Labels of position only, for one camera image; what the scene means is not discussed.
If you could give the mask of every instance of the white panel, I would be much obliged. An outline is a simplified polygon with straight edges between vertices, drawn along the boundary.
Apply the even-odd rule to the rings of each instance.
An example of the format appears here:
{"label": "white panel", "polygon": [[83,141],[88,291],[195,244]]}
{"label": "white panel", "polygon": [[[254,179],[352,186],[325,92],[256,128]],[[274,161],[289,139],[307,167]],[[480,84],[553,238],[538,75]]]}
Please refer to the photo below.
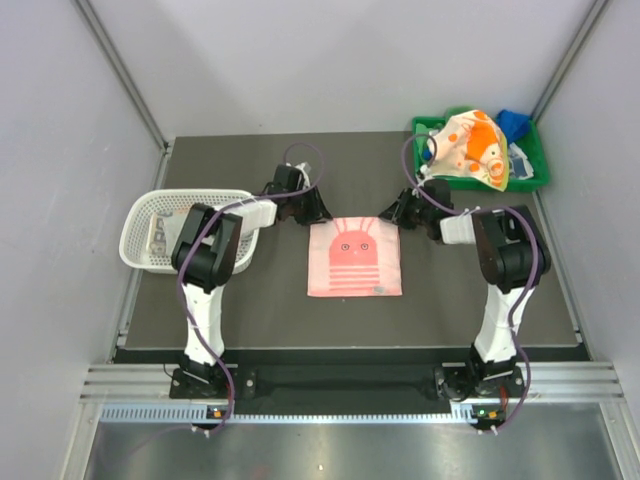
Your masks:
{"label": "white panel", "polygon": [[611,2],[541,121],[543,201],[591,348],[640,424],[640,2]]}
{"label": "white panel", "polygon": [[53,478],[160,153],[69,0],[0,5],[0,478]]}
{"label": "white panel", "polygon": [[167,137],[530,112],[589,0],[93,0]]}

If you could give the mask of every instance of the green plastic bin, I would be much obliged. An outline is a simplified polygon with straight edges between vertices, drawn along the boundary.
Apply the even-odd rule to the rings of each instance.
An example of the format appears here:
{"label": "green plastic bin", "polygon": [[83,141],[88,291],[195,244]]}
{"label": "green plastic bin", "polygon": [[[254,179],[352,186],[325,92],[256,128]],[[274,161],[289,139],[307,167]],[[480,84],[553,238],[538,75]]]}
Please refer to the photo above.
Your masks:
{"label": "green plastic bin", "polygon": [[[446,124],[445,117],[415,117],[413,119],[413,133],[416,133],[416,126],[422,124],[427,128],[434,128],[436,125]],[[531,125],[531,131],[524,137],[516,142],[524,153],[527,154],[529,162],[533,167],[533,178],[527,180],[519,180],[516,178],[510,178],[507,184],[507,192],[534,192],[539,187],[547,185],[551,180],[549,174],[549,167],[547,165],[547,158],[544,155],[542,149],[542,143],[540,143],[540,136],[538,135],[538,129],[536,124],[532,120],[529,120]],[[418,153],[418,142],[413,142],[413,159],[416,172],[425,163]],[[484,183],[469,177],[439,177],[446,178],[449,181],[449,185],[454,190],[487,190],[497,191]]]}

